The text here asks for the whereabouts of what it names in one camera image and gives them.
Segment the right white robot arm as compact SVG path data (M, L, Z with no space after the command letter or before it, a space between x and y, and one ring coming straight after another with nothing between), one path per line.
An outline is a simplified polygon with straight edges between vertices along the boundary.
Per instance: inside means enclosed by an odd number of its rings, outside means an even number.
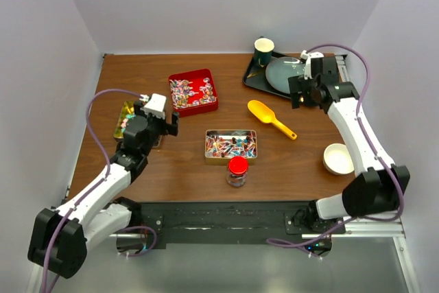
M319 106L329 116L347 147L355 178L342 193L312 200L292 216L291 223L321 233L346 216L369 220L387 211L401 214L410 172L406 166L396 165L378 142L354 84L340 80L333 56L303 51L300 60L304 74L288 80L292 107L303 102Z

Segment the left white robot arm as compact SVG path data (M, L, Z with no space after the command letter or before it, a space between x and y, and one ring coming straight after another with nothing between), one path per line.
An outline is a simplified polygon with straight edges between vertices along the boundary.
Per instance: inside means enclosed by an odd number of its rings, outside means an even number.
M130 119L110 164L75 198L36 216L28 260L68 279L107 236L122 229L138 231L140 207L113 197L140 176L159 137L178 134L178 121L177 112L172 113L171 123L152 114Z

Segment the yellow plastic scoop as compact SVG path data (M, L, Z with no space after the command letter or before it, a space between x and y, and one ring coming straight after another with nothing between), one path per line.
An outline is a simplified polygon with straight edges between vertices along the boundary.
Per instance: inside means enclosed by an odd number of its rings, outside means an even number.
M285 124L280 122L276 118L274 111L266 106L263 102L258 100L250 100L247 104L247 107L248 110L263 124L273 125L293 141L297 139L297 134L289 129Z

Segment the red tin swirl lollipops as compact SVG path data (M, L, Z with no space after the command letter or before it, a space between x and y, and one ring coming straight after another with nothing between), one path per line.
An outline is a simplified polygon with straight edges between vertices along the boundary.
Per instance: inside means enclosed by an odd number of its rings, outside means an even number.
M177 73L168 77L172 108L180 117L215 111L218 94L209 69Z

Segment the clear plastic jar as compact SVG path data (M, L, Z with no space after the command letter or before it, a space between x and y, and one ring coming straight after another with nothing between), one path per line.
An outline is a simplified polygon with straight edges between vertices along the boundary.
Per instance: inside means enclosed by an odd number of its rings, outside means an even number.
M246 183L247 173L236 174L227 170L226 182L232 187L242 187Z

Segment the red jar lid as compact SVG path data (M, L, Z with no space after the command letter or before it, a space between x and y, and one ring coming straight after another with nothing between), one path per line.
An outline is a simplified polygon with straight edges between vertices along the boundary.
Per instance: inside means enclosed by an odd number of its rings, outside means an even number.
M228 170L234 175L244 175L248 171L248 161L242 156L234 156L228 163Z

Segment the tin of star candies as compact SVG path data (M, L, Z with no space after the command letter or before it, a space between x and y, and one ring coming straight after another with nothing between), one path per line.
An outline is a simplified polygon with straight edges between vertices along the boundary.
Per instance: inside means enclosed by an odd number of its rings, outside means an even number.
M133 101L124 102L121 108L121 112L119 113L119 118L117 120L115 131L113 133L113 139L116 142L120 142L123 140L123 133L125 132L128 126L128 121L135 117L136 114L134 111L134 102Z

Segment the gold tin of lollipops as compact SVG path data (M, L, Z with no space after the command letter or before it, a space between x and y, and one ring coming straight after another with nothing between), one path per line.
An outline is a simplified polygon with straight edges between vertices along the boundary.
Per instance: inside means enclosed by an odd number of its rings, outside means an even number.
M209 165L226 165L241 156L249 164L258 158L255 130L207 130L204 138L204 158Z

